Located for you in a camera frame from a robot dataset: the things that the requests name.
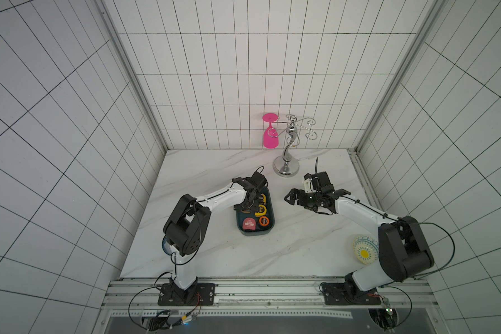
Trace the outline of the teal plastic storage box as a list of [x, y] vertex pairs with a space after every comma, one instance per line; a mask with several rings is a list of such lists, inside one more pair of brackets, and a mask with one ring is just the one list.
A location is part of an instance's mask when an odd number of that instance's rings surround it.
[[[236, 212], [236, 222], [237, 222], [237, 227], [239, 231], [245, 235], [245, 236], [258, 236], [258, 235], [265, 235], [269, 233], [275, 226], [276, 220], [274, 217], [274, 210], [272, 206], [272, 201], [271, 201], [271, 196], [268, 187], [266, 186], [262, 193], [256, 198], [256, 200], [259, 200], [259, 204], [265, 205], [267, 207], [267, 214], [265, 215], [266, 217], [269, 218], [270, 220], [270, 225], [266, 228], [261, 228], [258, 220], [260, 217], [256, 217], [254, 215], [254, 212], [248, 212], [246, 210], [244, 211], [235, 211]], [[245, 218], [254, 218], [256, 220], [256, 230], [255, 231], [243, 231], [242, 228], [242, 223]]]

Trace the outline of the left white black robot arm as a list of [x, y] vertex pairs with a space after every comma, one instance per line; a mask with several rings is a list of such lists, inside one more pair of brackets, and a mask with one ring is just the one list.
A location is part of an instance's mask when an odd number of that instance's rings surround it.
[[202, 246], [214, 214], [235, 210], [236, 226], [246, 236], [263, 235], [275, 225], [274, 210], [265, 176], [257, 169], [252, 176], [234, 178], [229, 185], [206, 196], [189, 194], [179, 200], [164, 226], [164, 251], [175, 273], [158, 286], [159, 306], [211, 306], [214, 283], [199, 281], [193, 259]]

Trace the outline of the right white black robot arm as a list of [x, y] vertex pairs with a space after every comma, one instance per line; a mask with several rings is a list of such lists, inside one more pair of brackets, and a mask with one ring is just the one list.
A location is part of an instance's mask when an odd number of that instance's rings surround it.
[[435, 264], [421, 223], [410, 216], [397, 217], [360, 202], [344, 189], [308, 193], [291, 189], [285, 202], [314, 213], [322, 207], [362, 226], [377, 238], [378, 259], [344, 277], [343, 283], [321, 283], [327, 305], [376, 306], [377, 288], [414, 278]]

